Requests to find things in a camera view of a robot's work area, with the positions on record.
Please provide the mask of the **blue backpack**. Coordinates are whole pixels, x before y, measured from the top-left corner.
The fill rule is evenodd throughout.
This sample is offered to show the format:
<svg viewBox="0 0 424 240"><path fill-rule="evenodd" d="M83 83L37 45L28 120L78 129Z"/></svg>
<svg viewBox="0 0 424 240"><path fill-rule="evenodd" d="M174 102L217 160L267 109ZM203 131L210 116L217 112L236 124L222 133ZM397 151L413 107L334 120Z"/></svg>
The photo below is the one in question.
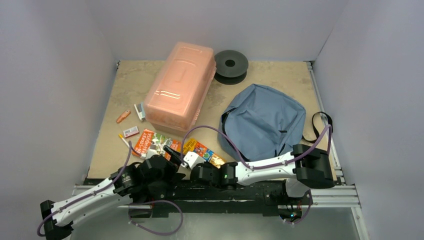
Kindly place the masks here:
<svg viewBox="0 0 424 240"><path fill-rule="evenodd" d="M270 86L251 84L224 110L217 139L237 161L270 159L301 142L305 120L306 109L298 101Z"/></svg>

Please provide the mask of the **130-Storey Treehouse orange book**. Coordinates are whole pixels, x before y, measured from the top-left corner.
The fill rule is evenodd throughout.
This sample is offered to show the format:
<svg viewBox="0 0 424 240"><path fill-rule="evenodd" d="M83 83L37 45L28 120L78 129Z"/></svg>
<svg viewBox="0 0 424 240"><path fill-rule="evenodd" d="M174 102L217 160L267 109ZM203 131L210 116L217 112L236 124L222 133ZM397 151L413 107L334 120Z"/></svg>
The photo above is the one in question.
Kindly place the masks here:
<svg viewBox="0 0 424 240"><path fill-rule="evenodd" d="M186 155L188 152L194 152L202 157L206 162L209 162L216 168L220 168L226 164L227 161L218 156L213 150L200 143L195 138L190 138L183 144L183 154Z"/></svg>

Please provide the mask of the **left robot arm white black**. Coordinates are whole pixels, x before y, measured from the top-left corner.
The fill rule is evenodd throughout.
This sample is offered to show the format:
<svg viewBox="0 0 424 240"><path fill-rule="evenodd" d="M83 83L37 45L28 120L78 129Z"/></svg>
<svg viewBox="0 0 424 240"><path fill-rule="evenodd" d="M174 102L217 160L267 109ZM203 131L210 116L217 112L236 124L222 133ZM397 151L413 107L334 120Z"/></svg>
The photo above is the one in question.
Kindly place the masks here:
<svg viewBox="0 0 424 240"><path fill-rule="evenodd" d="M36 234L47 240L64 240L79 224L106 210L123 205L171 205L184 220L182 209L165 199L165 191L185 177L178 169L184 163L182 151L165 146L170 160L154 154L143 162L124 165L92 188L62 201L40 204L42 221Z"/></svg>

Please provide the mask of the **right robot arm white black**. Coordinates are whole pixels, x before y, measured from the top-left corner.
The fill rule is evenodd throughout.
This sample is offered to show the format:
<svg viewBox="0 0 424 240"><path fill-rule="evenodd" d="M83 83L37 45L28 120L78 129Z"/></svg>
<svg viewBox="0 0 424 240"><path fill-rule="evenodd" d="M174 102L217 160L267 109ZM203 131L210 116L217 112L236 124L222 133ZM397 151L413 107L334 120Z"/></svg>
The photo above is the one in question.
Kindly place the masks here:
<svg viewBox="0 0 424 240"><path fill-rule="evenodd" d="M335 186L329 154L304 144L296 144L292 151L283 155L247 163L228 162L219 168L193 151L189 151L183 160L185 168L191 170L192 181L222 190L285 179L280 196L288 204L294 203L310 189Z"/></svg>

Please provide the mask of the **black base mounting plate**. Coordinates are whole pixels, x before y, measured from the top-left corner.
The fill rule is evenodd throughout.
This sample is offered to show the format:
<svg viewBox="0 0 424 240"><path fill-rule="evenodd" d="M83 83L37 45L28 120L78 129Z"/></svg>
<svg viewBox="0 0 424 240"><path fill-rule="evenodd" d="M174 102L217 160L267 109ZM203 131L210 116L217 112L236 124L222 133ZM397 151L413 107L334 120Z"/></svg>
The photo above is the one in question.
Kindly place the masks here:
<svg viewBox="0 0 424 240"><path fill-rule="evenodd" d="M265 181L225 190L204 183L181 180L165 192L165 199L177 204L183 213L196 214L260 214L298 219L300 206L307 198L289 197L283 181ZM154 218L178 213L169 204L149 205Z"/></svg>

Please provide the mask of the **orange green Treehouse book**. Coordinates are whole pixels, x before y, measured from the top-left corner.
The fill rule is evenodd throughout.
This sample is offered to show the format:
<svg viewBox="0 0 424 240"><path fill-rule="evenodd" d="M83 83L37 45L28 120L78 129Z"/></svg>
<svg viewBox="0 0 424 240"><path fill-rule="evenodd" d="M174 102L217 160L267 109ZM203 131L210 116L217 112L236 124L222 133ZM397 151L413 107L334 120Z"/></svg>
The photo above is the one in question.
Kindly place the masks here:
<svg viewBox="0 0 424 240"><path fill-rule="evenodd" d="M139 137L137 143L133 145L133 149L141 154L141 158L145 160L145 155L149 149L155 149L161 153L161 156L170 160L170 155L164 150L164 146L169 146L176 151L181 150L181 142L155 131L145 129Z"/></svg>

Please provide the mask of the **small red white box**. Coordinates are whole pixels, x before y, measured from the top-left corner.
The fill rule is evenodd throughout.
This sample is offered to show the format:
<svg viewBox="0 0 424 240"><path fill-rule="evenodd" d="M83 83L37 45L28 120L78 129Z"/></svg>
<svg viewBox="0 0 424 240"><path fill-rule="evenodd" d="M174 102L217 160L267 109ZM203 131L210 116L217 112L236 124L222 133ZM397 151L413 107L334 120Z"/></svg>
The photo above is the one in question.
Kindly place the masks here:
<svg viewBox="0 0 424 240"><path fill-rule="evenodd" d="M138 127L137 126L133 126L133 127L128 128L128 129L126 129L126 130L123 131L123 137L125 139L126 138L130 138L130 137L135 136L135 135L137 135L139 133L140 133L140 131L139 131Z"/></svg>

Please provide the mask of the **yellow white pencil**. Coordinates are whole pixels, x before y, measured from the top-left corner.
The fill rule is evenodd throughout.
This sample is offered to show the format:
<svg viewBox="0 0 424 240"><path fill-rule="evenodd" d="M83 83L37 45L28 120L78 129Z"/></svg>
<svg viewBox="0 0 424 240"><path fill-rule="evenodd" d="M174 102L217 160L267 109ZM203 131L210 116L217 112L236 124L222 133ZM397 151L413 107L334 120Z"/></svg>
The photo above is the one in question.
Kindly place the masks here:
<svg viewBox="0 0 424 240"><path fill-rule="evenodd" d="M138 152L136 152L135 150L134 150L134 148L132 147L132 146L130 146L130 144L129 144L129 142L121 135L121 134L119 134L118 135L119 136L119 138L124 142L124 144L131 150L131 153L134 155L134 156L137 156L137 157L139 157L139 158L141 158L142 156L141 156L141 154L140 153L138 153Z"/></svg>

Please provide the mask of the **pink translucent plastic box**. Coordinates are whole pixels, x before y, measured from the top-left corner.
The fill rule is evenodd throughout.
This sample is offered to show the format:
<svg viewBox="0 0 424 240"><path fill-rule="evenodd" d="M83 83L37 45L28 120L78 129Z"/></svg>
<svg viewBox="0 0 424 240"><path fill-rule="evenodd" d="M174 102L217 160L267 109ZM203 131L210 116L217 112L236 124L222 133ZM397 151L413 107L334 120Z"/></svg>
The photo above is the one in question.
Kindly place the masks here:
<svg viewBox="0 0 424 240"><path fill-rule="evenodd" d="M157 130L184 135L198 119L215 72L212 48L176 43L143 101L146 120Z"/></svg>

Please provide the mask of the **black filament spool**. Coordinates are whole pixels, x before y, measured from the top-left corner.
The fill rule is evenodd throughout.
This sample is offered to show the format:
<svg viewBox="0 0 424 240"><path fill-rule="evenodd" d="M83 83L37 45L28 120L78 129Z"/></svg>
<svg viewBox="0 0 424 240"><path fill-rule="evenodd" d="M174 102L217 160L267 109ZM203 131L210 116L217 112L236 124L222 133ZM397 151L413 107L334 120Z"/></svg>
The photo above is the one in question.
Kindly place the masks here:
<svg viewBox="0 0 424 240"><path fill-rule="evenodd" d="M214 56L216 71L214 79L224 85L236 85L247 76L249 61L236 50L223 50Z"/></svg>

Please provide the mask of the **aluminium frame rail right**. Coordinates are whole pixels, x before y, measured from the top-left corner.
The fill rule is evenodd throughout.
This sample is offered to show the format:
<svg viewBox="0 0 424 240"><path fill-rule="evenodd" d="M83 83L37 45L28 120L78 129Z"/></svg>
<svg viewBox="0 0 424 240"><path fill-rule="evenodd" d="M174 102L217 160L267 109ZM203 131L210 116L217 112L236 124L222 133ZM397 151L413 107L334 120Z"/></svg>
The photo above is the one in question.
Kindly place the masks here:
<svg viewBox="0 0 424 240"><path fill-rule="evenodd" d="M315 95L317 102L319 104L320 111L327 112L329 110L328 107L325 107L324 99L325 94L327 93L325 90L320 88L320 85L318 83L318 79L316 78L315 71L314 71L314 61L306 61L307 68L309 70L309 74L313 83ZM334 133L331 137L331 147L330 147L330 158L331 163L333 165L334 172L336 174L335 184L337 186L346 185L345 178L343 176L342 167L340 166L340 161L337 155L337 151L335 148L335 140L334 140Z"/></svg>

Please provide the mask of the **aluminium frame rail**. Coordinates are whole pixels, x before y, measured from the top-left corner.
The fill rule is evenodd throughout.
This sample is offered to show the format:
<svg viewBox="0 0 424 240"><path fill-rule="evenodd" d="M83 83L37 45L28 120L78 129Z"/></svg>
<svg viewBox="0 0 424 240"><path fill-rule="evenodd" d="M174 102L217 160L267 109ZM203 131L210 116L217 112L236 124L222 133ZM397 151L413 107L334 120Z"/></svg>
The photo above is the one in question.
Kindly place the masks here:
<svg viewBox="0 0 424 240"><path fill-rule="evenodd" d="M314 71L314 61L306 61L307 68L309 70L309 74L313 83L315 95L317 102L319 104L320 111L327 112L329 110L328 107L325 107L324 99L325 94L327 93L325 90L320 88L320 85L318 83L318 79L316 78L315 71ZM336 174L335 184L337 186L346 185L345 178L343 176L342 167L340 166L340 161L337 155L337 151L335 148L335 140L334 140L334 133L331 137L331 147L330 147L330 158L331 163L333 165L334 172Z"/></svg>
<svg viewBox="0 0 424 240"><path fill-rule="evenodd" d="M354 186L312 191L307 217L291 226L279 217L256 214L187 213L171 240L367 240L360 200ZM156 240L158 236L128 223L123 208L76 227L73 240Z"/></svg>

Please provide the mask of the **aluminium frame rail front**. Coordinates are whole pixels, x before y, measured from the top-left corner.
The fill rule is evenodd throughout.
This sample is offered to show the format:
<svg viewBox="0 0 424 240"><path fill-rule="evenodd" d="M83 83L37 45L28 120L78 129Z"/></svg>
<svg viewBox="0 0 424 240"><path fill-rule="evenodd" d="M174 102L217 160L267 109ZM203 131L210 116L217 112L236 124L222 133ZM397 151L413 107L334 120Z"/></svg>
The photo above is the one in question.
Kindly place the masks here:
<svg viewBox="0 0 424 240"><path fill-rule="evenodd" d="M360 200L354 186L312 191L307 217L291 226L279 217L256 214L187 213L171 240L367 240ZM158 236L128 223L123 208L76 227L73 240L156 240Z"/></svg>

